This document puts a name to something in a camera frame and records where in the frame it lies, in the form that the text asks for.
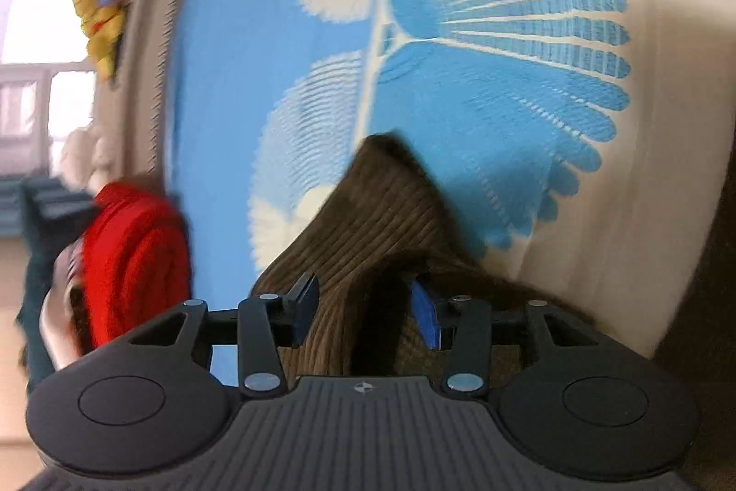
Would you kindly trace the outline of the brown corduroy pants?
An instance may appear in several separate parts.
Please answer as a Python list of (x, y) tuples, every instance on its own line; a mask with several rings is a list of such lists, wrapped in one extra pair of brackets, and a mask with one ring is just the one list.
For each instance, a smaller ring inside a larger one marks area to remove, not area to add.
[(289, 382), (302, 375), (425, 375), (447, 358), (426, 348), (410, 315), (410, 286), (518, 310), (538, 291), (484, 271), (460, 240), (449, 209), (400, 139), (365, 139), (317, 217), (258, 278), (253, 290), (283, 293), (305, 273), (319, 307), (297, 349), (279, 353)]

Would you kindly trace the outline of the red folded blanket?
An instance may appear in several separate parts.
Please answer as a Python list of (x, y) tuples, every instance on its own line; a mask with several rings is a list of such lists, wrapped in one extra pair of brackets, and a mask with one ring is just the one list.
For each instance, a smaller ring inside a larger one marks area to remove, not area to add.
[(191, 295), (184, 219), (165, 199), (112, 182), (82, 236), (91, 344), (101, 347)]

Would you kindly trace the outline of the white plush toy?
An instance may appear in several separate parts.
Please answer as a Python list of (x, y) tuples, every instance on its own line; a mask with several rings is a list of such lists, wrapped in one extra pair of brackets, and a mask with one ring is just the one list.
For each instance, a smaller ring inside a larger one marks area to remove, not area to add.
[(117, 181), (122, 167), (114, 139), (98, 125), (72, 131), (61, 151), (60, 178), (70, 191), (97, 196)]

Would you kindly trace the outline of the blue white patterned bedsheet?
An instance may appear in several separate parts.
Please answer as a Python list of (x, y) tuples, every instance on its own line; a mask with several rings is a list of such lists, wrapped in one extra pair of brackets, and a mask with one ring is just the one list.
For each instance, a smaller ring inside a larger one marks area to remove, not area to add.
[(395, 133), (482, 266), (654, 354), (735, 113), (735, 0), (184, 0), (170, 179), (227, 308)]

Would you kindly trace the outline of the yellow plush toys pile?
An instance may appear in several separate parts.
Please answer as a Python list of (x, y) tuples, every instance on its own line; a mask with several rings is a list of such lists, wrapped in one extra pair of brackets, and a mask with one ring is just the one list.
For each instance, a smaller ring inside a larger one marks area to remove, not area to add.
[(126, 25), (126, 10), (116, 0), (72, 0), (87, 39), (87, 57), (98, 76), (111, 80), (116, 71), (117, 43)]

